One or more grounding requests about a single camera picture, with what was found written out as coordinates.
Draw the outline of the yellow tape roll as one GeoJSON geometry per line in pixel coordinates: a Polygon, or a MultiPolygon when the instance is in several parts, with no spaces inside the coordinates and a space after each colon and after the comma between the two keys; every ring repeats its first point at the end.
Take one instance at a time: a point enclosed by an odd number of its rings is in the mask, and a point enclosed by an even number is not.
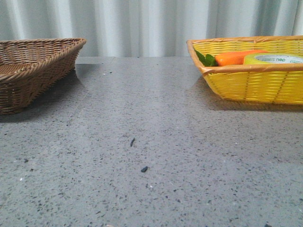
{"type": "Polygon", "coordinates": [[[243,64],[288,64],[302,63],[303,58],[286,53],[256,53],[244,57],[243,64]]]}

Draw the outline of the white pleated curtain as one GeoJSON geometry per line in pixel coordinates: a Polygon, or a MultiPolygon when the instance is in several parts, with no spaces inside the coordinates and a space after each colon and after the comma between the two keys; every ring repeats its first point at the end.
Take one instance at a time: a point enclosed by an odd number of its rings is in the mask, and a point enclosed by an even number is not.
{"type": "Polygon", "coordinates": [[[186,41],[301,35],[300,0],[3,0],[1,40],[81,37],[82,57],[186,56],[186,41]]]}

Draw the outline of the orange toy carrot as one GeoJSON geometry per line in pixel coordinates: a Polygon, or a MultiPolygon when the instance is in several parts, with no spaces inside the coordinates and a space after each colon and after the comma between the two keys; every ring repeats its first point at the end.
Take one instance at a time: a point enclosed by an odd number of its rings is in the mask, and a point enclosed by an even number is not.
{"type": "Polygon", "coordinates": [[[242,65],[244,63],[244,57],[249,54],[267,53],[265,50],[248,50],[237,52],[224,52],[216,56],[210,54],[203,55],[199,51],[195,50],[198,59],[204,66],[216,67],[226,65],[242,65]]]}

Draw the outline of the brown wicker basket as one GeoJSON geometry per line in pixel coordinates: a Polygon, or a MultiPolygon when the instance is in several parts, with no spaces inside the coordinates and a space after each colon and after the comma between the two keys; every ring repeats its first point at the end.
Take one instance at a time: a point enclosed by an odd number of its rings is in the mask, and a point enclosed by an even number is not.
{"type": "Polygon", "coordinates": [[[0,43],[0,113],[21,112],[75,68],[84,38],[9,40],[0,43]]]}

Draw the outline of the yellow wicker basket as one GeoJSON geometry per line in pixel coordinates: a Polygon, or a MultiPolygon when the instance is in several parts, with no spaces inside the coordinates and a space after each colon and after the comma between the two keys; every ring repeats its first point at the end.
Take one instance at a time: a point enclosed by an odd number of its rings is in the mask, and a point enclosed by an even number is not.
{"type": "Polygon", "coordinates": [[[207,67],[199,55],[265,50],[303,55],[303,37],[251,36],[187,40],[188,52],[209,87],[222,99],[286,105],[303,103],[303,65],[250,64],[207,67]]]}

